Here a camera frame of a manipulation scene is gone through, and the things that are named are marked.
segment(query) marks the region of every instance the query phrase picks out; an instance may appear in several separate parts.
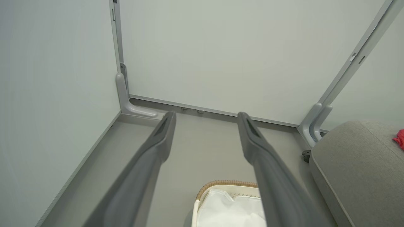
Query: white wall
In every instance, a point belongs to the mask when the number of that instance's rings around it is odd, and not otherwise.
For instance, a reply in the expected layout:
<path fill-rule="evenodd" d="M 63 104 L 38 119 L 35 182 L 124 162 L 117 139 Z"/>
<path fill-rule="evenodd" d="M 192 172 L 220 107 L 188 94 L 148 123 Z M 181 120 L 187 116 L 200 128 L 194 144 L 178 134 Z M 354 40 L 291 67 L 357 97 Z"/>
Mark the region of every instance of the white wall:
<path fill-rule="evenodd" d="M 331 104 L 321 128 L 373 120 L 404 128 L 404 10 Z"/>
<path fill-rule="evenodd" d="M 108 0 L 0 3 L 0 226 L 35 226 L 120 107 Z"/>
<path fill-rule="evenodd" d="M 120 0 L 129 92 L 300 124 L 384 0 Z"/>

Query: vertical metal post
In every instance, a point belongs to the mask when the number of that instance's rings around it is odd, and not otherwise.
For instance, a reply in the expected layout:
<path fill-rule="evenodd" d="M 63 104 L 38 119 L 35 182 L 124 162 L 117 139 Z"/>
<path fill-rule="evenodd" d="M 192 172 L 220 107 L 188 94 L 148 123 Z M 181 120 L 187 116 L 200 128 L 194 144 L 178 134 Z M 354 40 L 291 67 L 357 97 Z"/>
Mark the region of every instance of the vertical metal post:
<path fill-rule="evenodd" d="M 403 0 L 385 1 L 348 60 L 320 98 L 317 103 L 321 105 L 320 109 L 315 104 L 298 127 L 300 134 L 310 147 L 321 139 L 320 126 L 332 110 L 331 103 L 359 69 L 361 63 L 366 60 L 403 6 Z"/>

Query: gray upholstered ottoman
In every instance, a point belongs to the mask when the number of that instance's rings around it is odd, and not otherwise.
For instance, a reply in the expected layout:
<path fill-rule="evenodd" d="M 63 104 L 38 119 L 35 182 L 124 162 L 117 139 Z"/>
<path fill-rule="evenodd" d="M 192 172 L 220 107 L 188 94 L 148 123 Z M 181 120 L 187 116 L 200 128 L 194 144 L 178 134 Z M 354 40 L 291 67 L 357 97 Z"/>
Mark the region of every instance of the gray upholstered ottoman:
<path fill-rule="evenodd" d="M 404 226 L 400 128 L 346 122 L 313 148 L 310 169 L 338 226 Z"/>

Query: laundry basket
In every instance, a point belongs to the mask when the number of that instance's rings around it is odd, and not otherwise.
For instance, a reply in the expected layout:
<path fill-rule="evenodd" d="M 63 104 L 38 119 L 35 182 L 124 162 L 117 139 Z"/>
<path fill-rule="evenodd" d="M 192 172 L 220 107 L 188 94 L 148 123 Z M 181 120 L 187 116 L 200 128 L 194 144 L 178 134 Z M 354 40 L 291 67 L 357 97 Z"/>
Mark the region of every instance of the laundry basket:
<path fill-rule="evenodd" d="M 196 200 L 194 203 L 194 210 L 192 212 L 192 223 L 191 227 L 197 227 L 198 223 L 198 210 L 203 204 L 206 195 L 211 189 L 219 189 L 227 192 L 233 199 L 237 196 L 250 196 L 255 198 L 261 198 L 259 194 L 258 185 L 253 182 L 244 182 L 244 181 L 211 181 L 205 184 L 199 191 L 196 196 Z"/>

